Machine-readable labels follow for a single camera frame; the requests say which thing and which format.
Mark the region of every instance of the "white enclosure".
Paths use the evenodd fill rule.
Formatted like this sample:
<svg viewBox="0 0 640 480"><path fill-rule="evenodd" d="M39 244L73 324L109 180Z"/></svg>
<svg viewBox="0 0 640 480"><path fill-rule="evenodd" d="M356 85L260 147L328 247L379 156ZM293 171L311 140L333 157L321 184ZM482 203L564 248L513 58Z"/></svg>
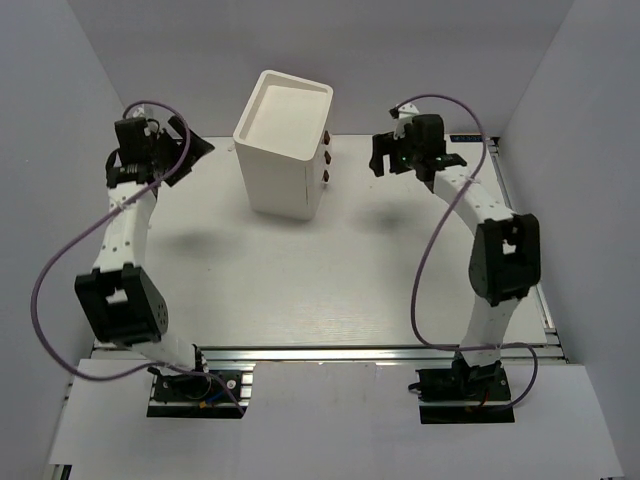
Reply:
<svg viewBox="0 0 640 480"><path fill-rule="evenodd" d="M122 105L64 0L2 2L0 65L0 478L39 480L69 376L38 344L29 294L70 232L105 210L103 162ZM41 299L45 331L72 362L92 338L73 278L91 268L98 242L61 262Z"/></svg>
<svg viewBox="0 0 640 480"><path fill-rule="evenodd" d="M416 93L468 101L492 135L572 0L70 0L124 103L162 98L231 135L260 75L331 85L336 133L371 134ZM438 103L452 131L473 122Z"/></svg>

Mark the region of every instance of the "white wall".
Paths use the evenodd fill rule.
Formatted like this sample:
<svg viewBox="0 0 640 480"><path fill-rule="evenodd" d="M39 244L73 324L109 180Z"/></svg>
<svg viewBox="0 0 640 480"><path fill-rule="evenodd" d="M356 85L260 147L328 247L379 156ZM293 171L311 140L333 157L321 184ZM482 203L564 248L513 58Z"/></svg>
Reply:
<svg viewBox="0 0 640 480"><path fill-rule="evenodd" d="M70 0L113 85L230 135L262 70L331 84L334 130L391 129L417 93L471 103L500 134L572 0ZM473 128L439 106L451 131Z"/></svg>
<svg viewBox="0 0 640 480"><path fill-rule="evenodd" d="M640 3L576 0L501 142L543 282L627 478L640 479ZM580 399L576 398L576 408Z"/></svg>
<svg viewBox="0 0 640 480"><path fill-rule="evenodd" d="M122 106L64 0L0 6L0 478L42 476L69 377L31 329L39 268L106 208L103 162ZM90 329L73 294L99 239L51 274L41 302L46 332L69 360L88 353Z"/></svg>

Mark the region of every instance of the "cable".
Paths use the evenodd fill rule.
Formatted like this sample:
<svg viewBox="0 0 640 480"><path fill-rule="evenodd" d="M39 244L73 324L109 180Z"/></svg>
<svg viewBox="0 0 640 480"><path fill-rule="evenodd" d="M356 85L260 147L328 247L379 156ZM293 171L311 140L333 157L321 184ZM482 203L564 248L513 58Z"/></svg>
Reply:
<svg viewBox="0 0 640 480"><path fill-rule="evenodd" d="M411 291L411 329L413 330L413 334L418 339L418 341L422 343L425 347L432 350L440 350L440 351L454 352L454 353L479 352L479 351L508 349L508 348L526 348L527 350L529 350L529 352L531 352L531 356L533 357L533 373L531 375L531 380L529 381L529 384L525 388L524 392L518 398L516 398L515 400L513 400L512 402L506 405L494 407L494 410L504 410L504 409L512 408L517 404L519 404L529 394L529 392L533 388L536 378L538 377L538 363L539 363L538 355L536 354L535 349L531 345L523 342L504 343L502 345L479 345L479 346L471 346L471 347L460 347L460 345L453 345L453 344L436 344L436 343L430 343L429 341L427 341L422 336L422 334L420 333L420 330L418 329L418 322L416 318L416 303L418 299L418 290L420 288L420 280L422 278L422 272L424 270L424 266L427 263L427 258L429 258L429 255L431 254L433 245L435 244L436 239L438 238L438 235L440 234L442 227L444 226L444 223L447 221L447 219L455 209L458 202L460 202L462 197L464 197L467 190L469 190L469 187L475 181L475 178L480 172L480 170L482 169L485 159L487 157L487 143L485 141L485 139L487 138L487 134L482 126L482 123L480 122L480 119L478 118L478 116L473 112L473 110L471 110L469 106L467 106L465 103L461 102L460 100L457 100L453 97L449 97L447 95L440 95L437 93L426 93L422 95L413 96L397 104L392 109L392 112L397 111L400 107L402 107L403 105L406 105L407 103L411 103L411 102L414 102L415 100L419 100L422 98L440 98L442 100L453 102L456 105L462 107L464 110L466 110L467 113L471 115L471 117L475 121L478 127L478 131L480 133L480 136L482 137L482 156L480 157L480 161L478 162L478 165L476 166L476 168L473 170L471 175L469 175L469 177L467 178L467 181L464 183L460 191L453 198L453 200L449 204L449 207L444 212L444 215L442 215L442 218L436 225L436 228L433 230L433 234L431 235L431 238L427 243L424 253L422 254L422 258L420 259L420 263L418 264L418 269L416 271L416 277L413 282L413 289Z"/></svg>
<svg viewBox="0 0 640 480"><path fill-rule="evenodd" d="M162 184L162 182L165 179L169 178L171 175L173 175L174 173L176 173L178 171L178 169L180 168L180 166L184 162L185 158L187 157L187 154L189 152L189 147L191 146L191 131L189 130L189 126L188 126L186 120L184 119L184 117L177 110L175 110L174 108L172 108L169 105L166 105L164 103L156 102L156 101L153 101L153 100L140 100L138 102L132 103L127 108L125 108L124 113L122 114L122 118L127 118L127 115L129 114L129 112L131 112L131 110L134 109L135 107L140 106L140 105L145 105L145 104L146 105L154 105L154 106L157 106L157 107L164 108L164 109L168 110L169 112L174 114L178 118L178 120L180 120L180 123L182 123L182 125L184 126L185 138L184 138L184 144L183 144L183 147L182 147L182 153L180 154L180 158L178 159L176 164L171 169L169 169L164 175L162 175L161 177L157 178L154 182L150 183L149 185L147 185L146 187L141 189L136 194L134 194L131 197L127 198L124 202L122 202L120 205L117 205L114 209L112 209L109 213L107 213L102 218L100 218L98 221L96 221L89 228L87 228L86 230L81 232L79 235L77 235L76 237L71 239L58 252L56 252L47 261L47 263L45 263L44 267L42 267L42 270L40 271L40 273L39 273L39 275L38 275L38 277L37 277L37 279L35 281L35 284L33 285L33 290L31 291L31 301L30 301L31 324L33 326L33 330L36 333L36 336L38 337L38 340L40 341L40 343L44 347L45 351L49 354L49 356L51 358L53 358L53 360L55 360L55 362L58 365L60 365L63 369L65 369L67 372L71 373L72 375L74 375L76 377L82 378L83 380L88 380L88 381L92 381L92 382L109 382L109 381L112 381L112 380L118 380L120 378L127 377L127 376L132 375L132 374L134 374L136 372L139 372L140 370L146 370L149 367L165 367L165 368L169 368L170 370L173 370L174 372L182 373L182 374L185 374L185 375L206 377L206 378L215 380L216 382L218 382L220 384L220 386L223 388L223 390L229 396L229 399L236 405L236 407L240 410L240 412L244 414L244 409L242 408L242 406L240 405L238 400L235 398L235 396L233 395L231 390L229 390L229 388L227 387L227 384L224 381L222 381L217 375L214 375L212 373L208 373L208 372L192 372L190 370L186 370L186 369L183 369L183 368L180 368L180 367L176 367L174 365L165 365L162 362L146 362L144 364L138 365L137 367L131 368L129 370L125 370L124 372L115 373L113 375L107 375L107 376L104 376L104 377L100 377L100 376L95 376L95 375L90 375L90 374L84 373L84 372L78 370L77 368L75 368L70 363L68 363L64 358L62 358L62 356L60 356L60 354L55 350L55 348L53 348L53 346L51 345L51 343L49 342L49 340L45 336L44 331L42 330L42 326L40 324L40 318L38 316L38 296L40 294L40 289L42 288L42 283L44 282L44 279L46 278L46 276L49 273L49 271L51 270L51 268L58 262L58 260L60 260L60 258L62 258L62 256L64 256L69 250L71 250L74 246L76 246L82 240L87 238L90 234L95 232L102 225L104 225L109 220L111 220L112 218L114 218L118 214L120 214L127 206L135 203L140 197L142 197L147 192L149 192L151 190L154 190L154 189L157 189L158 187L160 187L160 185Z"/></svg>
<svg viewBox="0 0 640 480"><path fill-rule="evenodd" d="M209 405L209 404L215 402L216 400L218 400L222 395L224 395L224 392L218 392L215 395L212 395L209 398L205 399L204 403Z"/></svg>

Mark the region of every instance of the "white cube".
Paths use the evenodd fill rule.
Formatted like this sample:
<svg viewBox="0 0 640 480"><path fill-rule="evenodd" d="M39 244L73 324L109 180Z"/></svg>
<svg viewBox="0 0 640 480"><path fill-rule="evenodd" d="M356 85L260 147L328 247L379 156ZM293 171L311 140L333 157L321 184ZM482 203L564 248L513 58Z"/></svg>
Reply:
<svg viewBox="0 0 640 480"><path fill-rule="evenodd" d="M332 98L328 85L262 72L233 134L253 210L314 217L331 162Z"/></svg>

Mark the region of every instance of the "white platform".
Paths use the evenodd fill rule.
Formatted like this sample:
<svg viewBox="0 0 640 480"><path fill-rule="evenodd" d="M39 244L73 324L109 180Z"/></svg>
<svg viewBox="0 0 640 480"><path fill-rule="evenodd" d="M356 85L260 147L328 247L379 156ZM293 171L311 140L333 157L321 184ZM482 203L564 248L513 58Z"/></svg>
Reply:
<svg viewBox="0 0 640 480"><path fill-rule="evenodd" d="M83 360L108 374L135 361ZM530 366L507 366L514 392ZM242 420L149 419L151 376L76 380L51 463L72 480L598 480L622 475L581 366L541 367L515 424L420 425L410 365L258 364Z"/></svg>
<svg viewBox="0 0 640 480"><path fill-rule="evenodd" d="M414 345L409 299L422 251L445 204L412 173L375 178L370 136L335 136L318 213L296 222L251 211L230 138L173 189L151 219L147 270L170 328L202 346ZM449 144L471 166L479 144ZM502 198L490 159L479 175ZM427 263L419 324L457 343L473 291L472 235L452 216ZM506 341L544 343L536 302L525 299Z"/></svg>

